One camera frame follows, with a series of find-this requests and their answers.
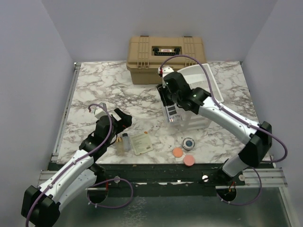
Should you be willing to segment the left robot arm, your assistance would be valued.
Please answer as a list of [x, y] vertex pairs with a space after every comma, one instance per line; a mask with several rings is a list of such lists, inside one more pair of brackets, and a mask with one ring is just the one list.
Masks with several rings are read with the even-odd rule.
[[132, 125], [132, 116], [116, 108], [117, 120], [105, 107], [97, 117], [95, 130], [80, 144], [72, 158], [53, 176], [38, 187], [29, 186], [23, 197], [21, 215], [36, 227], [52, 227], [62, 210], [82, 191], [90, 186], [101, 186], [109, 180], [105, 170], [96, 161], [111, 146], [119, 133]]

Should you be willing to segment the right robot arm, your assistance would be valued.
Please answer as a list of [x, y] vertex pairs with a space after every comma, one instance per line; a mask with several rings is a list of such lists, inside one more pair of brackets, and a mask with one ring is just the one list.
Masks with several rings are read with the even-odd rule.
[[247, 167], [257, 167], [272, 146], [272, 126], [246, 119], [224, 105], [206, 90], [191, 89], [184, 76], [172, 69], [158, 70], [162, 83], [157, 86], [164, 106], [176, 105], [184, 111], [205, 117], [238, 138], [245, 146], [221, 166], [217, 179], [223, 185], [232, 182]]

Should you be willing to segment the pink round makeup sponge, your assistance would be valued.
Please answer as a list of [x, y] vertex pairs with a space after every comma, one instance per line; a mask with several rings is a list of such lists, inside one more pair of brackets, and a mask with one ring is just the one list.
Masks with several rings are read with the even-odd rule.
[[192, 165], [194, 165], [194, 163], [195, 163], [195, 158], [194, 158], [192, 155], [186, 155], [186, 156], [184, 156], [184, 158], [183, 158], [183, 163], [184, 163], [186, 166], [192, 166]]

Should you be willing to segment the white plastic drawer organizer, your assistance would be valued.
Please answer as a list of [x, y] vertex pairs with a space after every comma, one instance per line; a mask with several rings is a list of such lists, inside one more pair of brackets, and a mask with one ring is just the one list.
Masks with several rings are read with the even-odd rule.
[[[217, 99], [217, 101], [223, 102], [223, 96], [218, 88], [217, 82], [215, 80], [215, 77], [211, 71], [209, 64], [204, 63], [203, 67], [205, 68], [205, 71], [207, 72], [207, 74], [209, 76], [209, 80], [210, 80], [210, 84], [211, 84], [211, 88], [212, 88], [214, 97]], [[200, 87], [206, 91], [210, 91], [205, 72], [202, 70], [202, 68], [199, 65], [188, 66], [188, 67], [178, 70], [178, 72], [180, 72], [184, 76], [186, 82], [189, 84], [191, 89]], [[209, 120], [205, 117], [196, 115], [190, 111], [186, 111], [186, 113], [191, 113], [191, 118], [185, 127], [181, 127], [181, 128], [174, 127], [174, 126], [171, 126], [171, 127], [180, 129], [182, 131], [189, 131], [189, 130], [208, 128], [209, 125], [211, 124], [211, 120]]]

